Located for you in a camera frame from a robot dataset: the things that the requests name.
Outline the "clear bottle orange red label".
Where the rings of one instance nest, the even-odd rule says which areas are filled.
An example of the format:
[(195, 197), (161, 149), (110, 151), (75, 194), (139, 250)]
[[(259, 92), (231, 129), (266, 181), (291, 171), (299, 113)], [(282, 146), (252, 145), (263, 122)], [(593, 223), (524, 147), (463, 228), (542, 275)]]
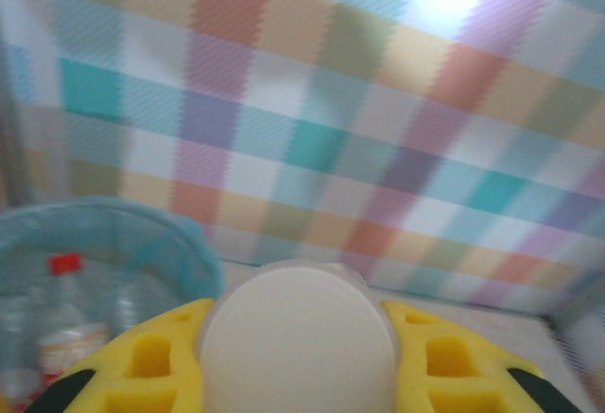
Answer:
[(43, 373), (59, 374), (102, 348), (110, 330), (82, 281), (80, 255), (54, 255), (46, 267), (36, 344)]

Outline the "blue-lined trash bin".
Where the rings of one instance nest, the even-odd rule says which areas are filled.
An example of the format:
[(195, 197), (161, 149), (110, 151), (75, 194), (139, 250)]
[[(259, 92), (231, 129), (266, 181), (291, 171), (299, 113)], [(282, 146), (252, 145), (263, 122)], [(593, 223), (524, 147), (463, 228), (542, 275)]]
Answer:
[(223, 287), (201, 227), (179, 215), (115, 198), (77, 198), (0, 214), (1, 413), (27, 413), (66, 372), (43, 373), (36, 334), (47, 260), (71, 253), (82, 257), (82, 281), (109, 326), (105, 345), (189, 302), (215, 302)]

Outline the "small white green label bottle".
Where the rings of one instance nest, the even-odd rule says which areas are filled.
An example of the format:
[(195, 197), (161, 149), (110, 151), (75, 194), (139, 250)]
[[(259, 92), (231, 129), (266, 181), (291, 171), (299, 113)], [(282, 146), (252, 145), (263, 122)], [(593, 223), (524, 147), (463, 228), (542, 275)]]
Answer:
[(399, 340), (341, 264), (268, 264), (222, 295), (198, 338), (205, 413), (394, 413)]

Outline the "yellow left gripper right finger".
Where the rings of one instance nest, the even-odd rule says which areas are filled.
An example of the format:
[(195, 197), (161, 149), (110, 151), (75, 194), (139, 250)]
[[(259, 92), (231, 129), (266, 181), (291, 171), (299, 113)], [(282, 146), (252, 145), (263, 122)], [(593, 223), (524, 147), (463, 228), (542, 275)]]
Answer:
[(396, 413), (583, 413), (532, 362), (485, 336), (398, 301)]

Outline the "aluminium frame post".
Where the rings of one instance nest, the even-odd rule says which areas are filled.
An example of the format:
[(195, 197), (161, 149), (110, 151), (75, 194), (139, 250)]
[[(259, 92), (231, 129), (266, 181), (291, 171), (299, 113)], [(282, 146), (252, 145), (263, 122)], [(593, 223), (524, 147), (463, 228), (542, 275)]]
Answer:
[(13, 143), (10, 138), (12, 98), (9, 89), (9, 77), (6, 66), (2, 37), (0, 36), (0, 183), (2, 184), (6, 204), (15, 207), (19, 194), (13, 183)]

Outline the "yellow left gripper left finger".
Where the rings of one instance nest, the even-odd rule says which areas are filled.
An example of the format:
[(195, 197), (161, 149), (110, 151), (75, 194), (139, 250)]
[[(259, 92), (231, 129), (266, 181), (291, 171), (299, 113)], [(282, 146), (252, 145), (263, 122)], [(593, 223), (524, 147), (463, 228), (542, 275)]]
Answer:
[(199, 332), (214, 301), (137, 325), (76, 363), (27, 413), (204, 413)]

